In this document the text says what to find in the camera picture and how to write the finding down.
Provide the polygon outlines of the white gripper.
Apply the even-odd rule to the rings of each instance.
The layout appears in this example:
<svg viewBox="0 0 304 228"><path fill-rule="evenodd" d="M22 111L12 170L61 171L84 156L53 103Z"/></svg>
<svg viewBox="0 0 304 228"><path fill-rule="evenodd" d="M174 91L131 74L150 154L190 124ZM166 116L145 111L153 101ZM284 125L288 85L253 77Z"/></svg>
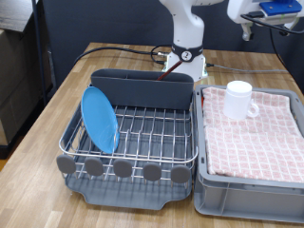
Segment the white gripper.
<svg viewBox="0 0 304 228"><path fill-rule="evenodd" d="M247 23L247 20L241 17L241 14L248 14L249 12L261 10L259 2L257 0L229 0L227 7L228 17L237 24L242 24L242 39L244 41L250 41L252 38L251 27L252 23ZM286 29L282 31L283 36L289 36L289 30L293 30L295 25L298 23L299 18L295 18L293 22L283 25Z"/></svg>

